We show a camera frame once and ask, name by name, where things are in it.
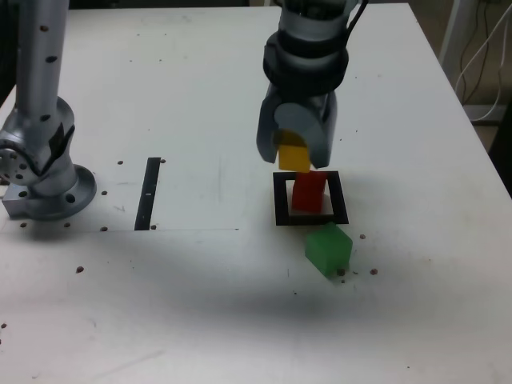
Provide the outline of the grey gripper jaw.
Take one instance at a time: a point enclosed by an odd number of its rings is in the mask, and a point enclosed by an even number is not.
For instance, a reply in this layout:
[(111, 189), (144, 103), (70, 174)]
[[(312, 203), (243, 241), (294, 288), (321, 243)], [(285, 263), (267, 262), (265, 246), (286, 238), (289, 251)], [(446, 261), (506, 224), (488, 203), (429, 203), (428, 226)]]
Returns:
[(331, 93), (331, 115), (327, 121), (296, 103), (281, 104), (275, 112), (278, 124), (278, 166), (281, 169), (326, 168), (334, 139), (337, 98)]
[(279, 104), (280, 96), (275, 86), (270, 83), (261, 104), (256, 135), (257, 149), (265, 162), (275, 162), (277, 157), (274, 133), (278, 130), (278, 124), (274, 120), (274, 113)]

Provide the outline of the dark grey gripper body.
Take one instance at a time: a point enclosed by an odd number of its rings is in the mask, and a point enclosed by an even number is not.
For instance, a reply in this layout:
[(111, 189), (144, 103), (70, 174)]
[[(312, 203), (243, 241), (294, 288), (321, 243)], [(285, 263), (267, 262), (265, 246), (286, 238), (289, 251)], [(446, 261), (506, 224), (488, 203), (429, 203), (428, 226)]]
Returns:
[(268, 85), (268, 120), (275, 120), (277, 108), (284, 103), (296, 103), (315, 112), (322, 121), (327, 121), (331, 115), (331, 93), (305, 96), (283, 91), (272, 82)]

